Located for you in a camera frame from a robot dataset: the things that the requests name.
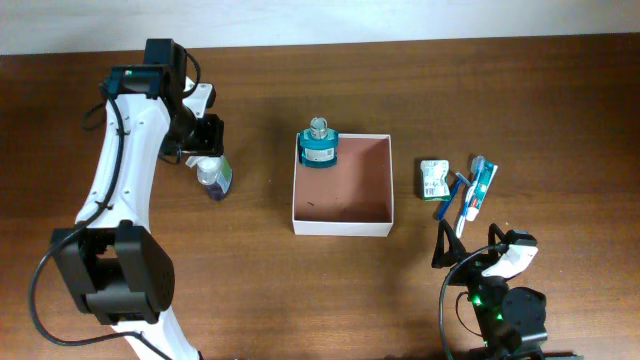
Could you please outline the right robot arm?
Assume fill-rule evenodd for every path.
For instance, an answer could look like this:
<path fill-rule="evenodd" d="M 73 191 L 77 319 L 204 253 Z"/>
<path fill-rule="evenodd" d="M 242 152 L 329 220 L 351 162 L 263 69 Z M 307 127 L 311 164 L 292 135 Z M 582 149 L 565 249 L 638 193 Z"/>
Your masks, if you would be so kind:
<path fill-rule="evenodd" d="M 469 359 L 578 359 L 573 352 L 546 353 L 548 340 L 546 296 L 508 281 L 523 273 L 538 253 L 537 239 L 524 231 L 502 231 L 495 223 L 488 229 L 486 246 L 469 252 L 445 220 L 439 222 L 432 266 L 447 268 L 438 298 L 438 326 L 445 356 L 453 357 L 444 324 L 444 300 L 451 286 L 460 286 L 471 303 L 479 325 L 481 348 L 471 349 Z"/>

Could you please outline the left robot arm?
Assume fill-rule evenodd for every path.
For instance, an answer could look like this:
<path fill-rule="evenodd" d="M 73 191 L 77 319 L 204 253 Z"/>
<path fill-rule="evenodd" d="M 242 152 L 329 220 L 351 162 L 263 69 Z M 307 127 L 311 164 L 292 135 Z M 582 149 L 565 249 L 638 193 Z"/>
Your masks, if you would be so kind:
<path fill-rule="evenodd" d="M 172 309 L 174 266 L 153 238 L 149 209 L 159 160 L 224 155 L 224 123 L 209 113 L 212 84 L 190 79 L 197 62 L 172 39 L 149 39 L 140 65 L 101 83 L 105 138 L 87 199 L 71 228 L 54 230 L 54 260 L 77 309 L 124 337 L 141 359 L 199 359 Z"/>

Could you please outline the blue mouthwash bottle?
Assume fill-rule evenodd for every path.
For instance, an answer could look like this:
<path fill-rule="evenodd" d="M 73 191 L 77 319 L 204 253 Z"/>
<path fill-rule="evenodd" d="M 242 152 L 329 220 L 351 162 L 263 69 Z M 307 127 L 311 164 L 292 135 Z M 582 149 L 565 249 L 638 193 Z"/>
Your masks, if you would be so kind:
<path fill-rule="evenodd" d="M 315 117 L 309 127 L 298 134 L 298 159 L 309 168 L 329 168 L 337 164 L 339 132 L 328 126 L 323 117 Z"/>

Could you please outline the clear pump bottle purple liquid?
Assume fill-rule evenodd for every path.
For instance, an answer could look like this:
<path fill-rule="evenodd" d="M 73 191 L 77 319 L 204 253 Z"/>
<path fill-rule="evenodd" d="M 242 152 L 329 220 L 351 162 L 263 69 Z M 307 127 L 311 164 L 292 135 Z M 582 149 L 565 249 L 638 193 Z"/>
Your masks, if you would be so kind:
<path fill-rule="evenodd" d="M 221 201 L 230 192 L 233 171 L 224 155 L 219 157 L 190 156 L 186 165 L 190 168 L 197 168 L 197 179 L 212 200 Z"/>

